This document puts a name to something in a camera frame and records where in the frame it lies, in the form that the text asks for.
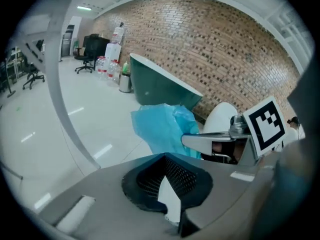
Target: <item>black office chair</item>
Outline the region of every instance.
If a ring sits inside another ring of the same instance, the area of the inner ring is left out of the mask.
[[[22,89],[24,90],[25,85],[30,84],[29,89],[31,90],[33,82],[36,81],[37,79],[42,79],[42,82],[44,83],[45,76],[43,74],[38,75],[39,70],[33,64],[32,65],[28,64],[28,59],[24,54],[22,54],[22,58],[23,58],[23,68],[21,68],[21,71],[28,74],[26,77],[27,81],[24,83]]]
[[[90,35],[85,44],[85,50],[83,56],[74,56],[74,58],[78,61],[83,61],[84,66],[77,67],[74,71],[79,74],[81,70],[90,70],[92,73],[95,70],[94,66],[88,65],[91,64],[92,61],[96,60],[97,53],[97,44],[99,42],[99,37],[94,35]]]

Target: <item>bathtub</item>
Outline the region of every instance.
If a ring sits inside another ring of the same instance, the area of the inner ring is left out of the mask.
[[[130,53],[131,82],[136,100],[141,105],[184,105],[192,110],[203,95],[157,64]]]

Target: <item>brick wall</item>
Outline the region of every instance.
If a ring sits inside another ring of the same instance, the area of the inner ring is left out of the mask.
[[[242,113],[275,96],[284,118],[286,97],[299,77],[279,42],[245,13],[215,0],[135,0],[103,14],[93,33],[110,39],[124,22],[120,64],[142,55],[204,94],[194,112],[207,118],[220,102]]]

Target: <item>ceiling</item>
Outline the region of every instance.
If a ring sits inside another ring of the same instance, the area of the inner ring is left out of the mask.
[[[91,11],[77,9],[74,15],[97,18],[103,13],[132,0],[81,0],[79,6]],[[270,31],[292,58],[298,71],[302,73],[314,51],[313,39],[286,0],[218,0],[229,4],[253,17]]]

